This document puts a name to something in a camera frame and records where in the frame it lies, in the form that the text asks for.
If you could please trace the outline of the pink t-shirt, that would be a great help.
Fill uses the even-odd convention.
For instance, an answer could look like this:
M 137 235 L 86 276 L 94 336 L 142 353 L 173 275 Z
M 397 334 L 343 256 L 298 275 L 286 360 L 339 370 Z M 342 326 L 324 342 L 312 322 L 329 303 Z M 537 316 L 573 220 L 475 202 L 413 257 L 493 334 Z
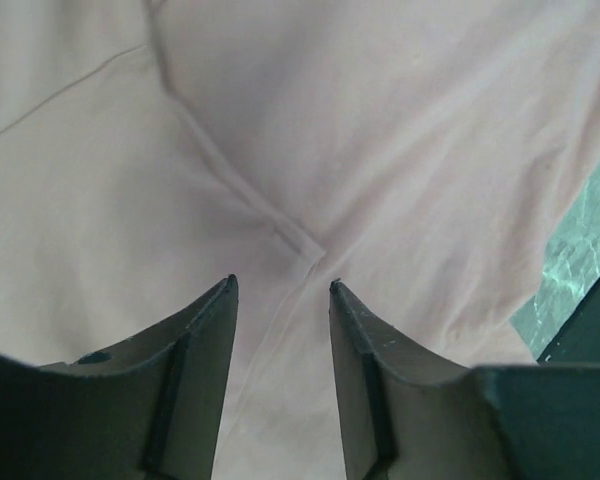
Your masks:
M 0 352 L 74 360 L 221 278 L 213 475 L 340 479 L 341 279 L 457 363 L 600 162 L 600 1 L 0 1 Z

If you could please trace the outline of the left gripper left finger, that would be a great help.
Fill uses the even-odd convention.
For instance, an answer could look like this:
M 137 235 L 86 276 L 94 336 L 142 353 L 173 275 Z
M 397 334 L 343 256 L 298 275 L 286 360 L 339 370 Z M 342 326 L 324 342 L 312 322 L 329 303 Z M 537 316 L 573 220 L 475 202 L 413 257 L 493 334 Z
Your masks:
M 208 479 L 238 308 L 229 276 L 73 363 L 0 354 L 0 479 Z

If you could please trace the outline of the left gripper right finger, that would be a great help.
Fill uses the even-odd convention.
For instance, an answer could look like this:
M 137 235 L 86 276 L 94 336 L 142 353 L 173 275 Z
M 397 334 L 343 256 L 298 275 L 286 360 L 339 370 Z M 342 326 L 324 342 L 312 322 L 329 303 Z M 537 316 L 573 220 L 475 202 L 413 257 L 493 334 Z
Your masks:
M 330 287 L 350 479 L 600 479 L 600 365 L 467 368 Z

